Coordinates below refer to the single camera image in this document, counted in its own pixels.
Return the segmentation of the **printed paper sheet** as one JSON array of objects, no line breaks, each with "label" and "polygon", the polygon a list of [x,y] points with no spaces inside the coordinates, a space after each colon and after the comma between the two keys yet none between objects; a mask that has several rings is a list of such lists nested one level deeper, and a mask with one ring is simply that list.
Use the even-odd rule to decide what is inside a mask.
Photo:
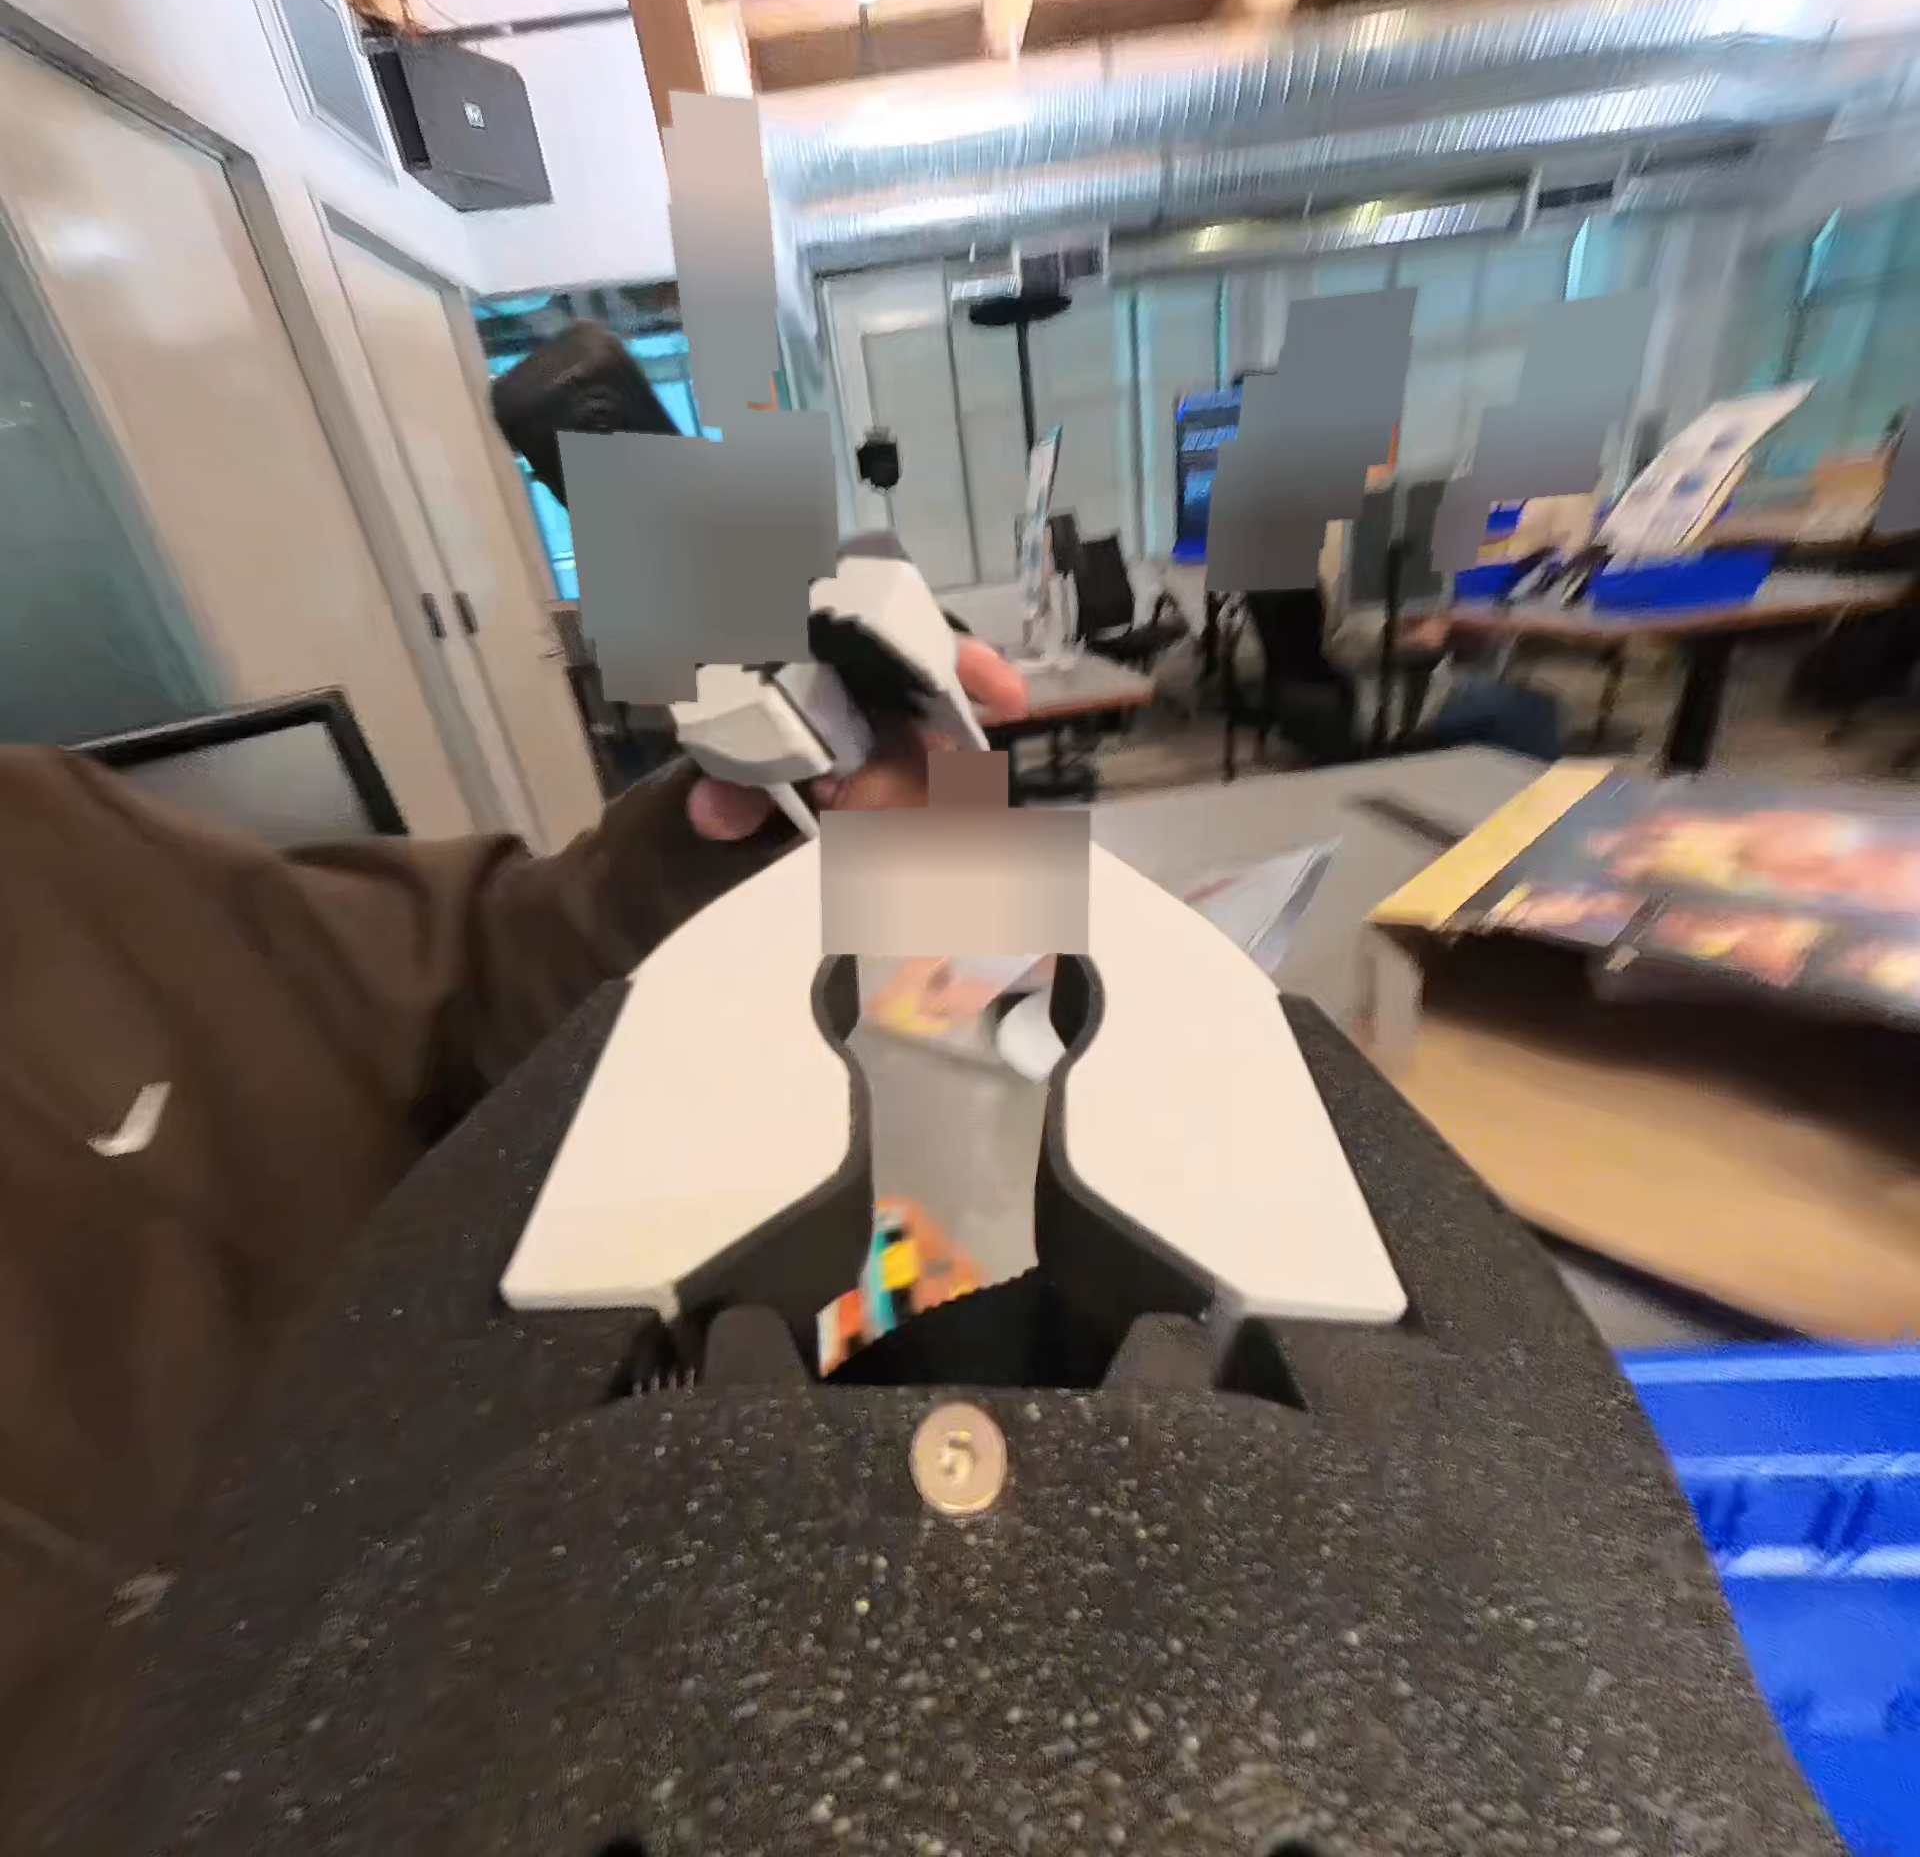
[{"label": "printed paper sheet", "polygon": [[1629,566],[1697,547],[1749,461],[1804,405],[1813,387],[1790,381],[1708,405],[1624,488],[1595,525],[1595,546]]}]

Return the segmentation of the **wooden background table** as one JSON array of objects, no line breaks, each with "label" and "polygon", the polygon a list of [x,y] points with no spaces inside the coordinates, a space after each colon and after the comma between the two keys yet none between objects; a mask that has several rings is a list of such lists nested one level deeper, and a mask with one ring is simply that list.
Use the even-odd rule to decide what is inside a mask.
[{"label": "wooden background table", "polygon": [[1609,652],[1668,649],[1678,694],[1659,748],[1663,775],[1702,775],[1715,762],[1721,709],[1740,647],[1764,634],[1874,618],[1915,603],[1915,571],[1774,572],[1752,598],[1685,611],[1594,611],[1560,603],[1443,606],[1421,618],[1440,640],[1468,634],[1504,644]]}]

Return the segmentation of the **blue plastic bin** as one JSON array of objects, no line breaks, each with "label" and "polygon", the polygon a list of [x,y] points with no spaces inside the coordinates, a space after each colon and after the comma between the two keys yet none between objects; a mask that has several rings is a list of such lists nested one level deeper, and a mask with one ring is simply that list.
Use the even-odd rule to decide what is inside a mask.
[{"label": "blue plastic bin", "polygon": [[1918,1349],[1620,1358],[1843,1845],[1918,1853]]}]

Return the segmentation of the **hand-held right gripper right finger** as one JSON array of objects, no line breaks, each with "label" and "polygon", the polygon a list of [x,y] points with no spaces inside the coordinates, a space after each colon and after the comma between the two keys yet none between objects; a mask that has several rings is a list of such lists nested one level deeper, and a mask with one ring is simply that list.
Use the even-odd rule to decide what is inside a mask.
[{"label": "hand-held right gripper right finger", "polygon": [[1089,846],[1089,944],[1050,996],[1039,1252],[1113,1243],[1124,1310],[1397,1325],[1407,1295],[1275,978],[1176,893]]}]

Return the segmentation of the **person's left hand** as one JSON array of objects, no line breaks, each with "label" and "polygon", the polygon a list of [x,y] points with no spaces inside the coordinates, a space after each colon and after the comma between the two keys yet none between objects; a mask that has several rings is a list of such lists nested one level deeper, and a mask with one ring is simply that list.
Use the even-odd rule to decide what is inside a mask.
[{"label": "person's left hand", "polygon": [[[1021,670],[991,647],[961,635],[955,675],[982,721],[1009,721],[1029,707]],[[924,721],[900,721],[874,738],[867,762],[853,777],[820,780],[805,786],[816,814],[923,810],[928,804],[931,760],[955,743]],[[709,841],[743,841],[780,814],[776,802],[757,786],[699,780],[686,794],[686,820]]]}]

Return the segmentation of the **instruction booklet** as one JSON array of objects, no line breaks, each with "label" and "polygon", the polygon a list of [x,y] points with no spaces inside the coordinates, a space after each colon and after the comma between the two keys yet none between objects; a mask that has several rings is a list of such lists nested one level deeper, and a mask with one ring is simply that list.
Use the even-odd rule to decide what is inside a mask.
[{"label": "instruction booklet", "polygon": [[[1277,975],[1336,845],[1215,866],[1174,893]],[[1054,958],[890,958],[859,967],[863,1025],[903,1045],[1044,1083],[1063,1057],[1050,1017]]]}]

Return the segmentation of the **person's left forearm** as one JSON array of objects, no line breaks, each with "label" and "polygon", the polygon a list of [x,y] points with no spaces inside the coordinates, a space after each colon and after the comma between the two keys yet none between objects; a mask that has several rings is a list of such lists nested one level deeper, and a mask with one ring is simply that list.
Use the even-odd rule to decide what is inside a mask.
[{"label": "person's left forearm", "polygon": [[800,840],[767,791],[677,760],[552,854],[508,834],[419,845],[454,942],[434,1025],[438,1122],[449,1125],[604,983],[632,978]]}]

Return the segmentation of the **small blue bin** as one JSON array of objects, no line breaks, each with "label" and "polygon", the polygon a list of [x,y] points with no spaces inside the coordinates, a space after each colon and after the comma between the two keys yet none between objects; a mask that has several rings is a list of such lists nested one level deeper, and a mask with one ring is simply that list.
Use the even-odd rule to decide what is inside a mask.
[{"label": "small blue bin", "polygon": [[1749,606],[1778,566],[1771,544],[1724,544],[1663,554],[1659,557],[1612,557],[1584,590],[1584,606],[1599,618],[1698,615]]}]

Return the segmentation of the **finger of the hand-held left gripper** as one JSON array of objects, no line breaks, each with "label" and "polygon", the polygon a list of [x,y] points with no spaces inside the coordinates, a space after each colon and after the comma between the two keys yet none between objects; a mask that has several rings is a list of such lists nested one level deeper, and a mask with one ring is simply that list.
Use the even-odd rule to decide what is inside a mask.
[{"label": "finger of the hand-held left gripper", "polygon": [[829,665],[699,665],[693,696],[667,713],[707,777],[761,790],[801,834],[820,831],[806,786],[873,755],[873,727]]},{"label": "finger of the hand-held left gripper", "polygon": [[833,763],[864,763],[900,730],[988,751],[961,635],[897,537],[845,537],[816,584],[816,737]]}]

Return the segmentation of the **dark ceiling box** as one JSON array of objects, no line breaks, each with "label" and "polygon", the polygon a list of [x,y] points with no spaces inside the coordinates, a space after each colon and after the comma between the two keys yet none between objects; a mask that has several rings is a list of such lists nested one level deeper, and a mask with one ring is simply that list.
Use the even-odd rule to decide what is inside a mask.
[{"label": "dark ceiling box", "polygon": [[365,42],[403,172],[448,209],[478,216],[552,203],[522,79],[439,36]]}]

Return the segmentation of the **silver ceiling duct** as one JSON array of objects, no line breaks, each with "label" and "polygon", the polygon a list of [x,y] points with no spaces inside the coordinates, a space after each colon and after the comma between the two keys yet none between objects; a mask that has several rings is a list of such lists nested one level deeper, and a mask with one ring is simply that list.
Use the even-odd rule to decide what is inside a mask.
[{"label": "silver ceiling duct", "polygon": [[1915,0],[1465,3],[873,95],[770,120],[765,163],[796,248],[833,268],[1747,139],[1911,93]]}]

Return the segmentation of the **lit background screen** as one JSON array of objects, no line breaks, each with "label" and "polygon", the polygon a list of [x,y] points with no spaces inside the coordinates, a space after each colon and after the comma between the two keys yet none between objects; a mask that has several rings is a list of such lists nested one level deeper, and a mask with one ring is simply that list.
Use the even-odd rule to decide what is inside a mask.
[{"label": "lit background screen", "polygon": [[1191,389],[1174,408],[1174,547],[1198,557],[1208,535],[1208,507],[1220,453],[1240,432],[1241,381]]}]

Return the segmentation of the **black framed panel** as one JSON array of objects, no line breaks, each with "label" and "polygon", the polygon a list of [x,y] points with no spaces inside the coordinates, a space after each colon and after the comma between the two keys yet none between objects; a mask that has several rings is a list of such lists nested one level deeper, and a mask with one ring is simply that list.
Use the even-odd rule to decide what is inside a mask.
[{"label": "black framed panel", "polygon": [[409,838],[339,689],[89,738],[70,751],[178,814],[273,846]]}]

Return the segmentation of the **black office chair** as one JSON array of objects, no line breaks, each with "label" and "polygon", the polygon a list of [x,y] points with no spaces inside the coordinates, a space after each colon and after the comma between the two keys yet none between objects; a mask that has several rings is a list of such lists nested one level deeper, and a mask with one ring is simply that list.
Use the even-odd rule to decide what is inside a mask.
[{"label": "black office chair", "polygon": [[1079,644],[1122,669],[1149,673],[1191,626],[1176,595],[1137,589],[1115,535],[1081,537],[1068,560]]}]

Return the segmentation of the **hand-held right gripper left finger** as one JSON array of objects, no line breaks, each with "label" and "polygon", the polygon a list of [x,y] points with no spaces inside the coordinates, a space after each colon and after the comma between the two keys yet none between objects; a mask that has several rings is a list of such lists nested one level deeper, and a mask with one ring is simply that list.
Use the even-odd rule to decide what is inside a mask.
[{"label": "hand-held right gripper left finger", "polygon": [[815,1325],[873,1227],[854,1024],[858,971],[825,956],[821,849],[801,841],[632,972],[503,1302]]}]

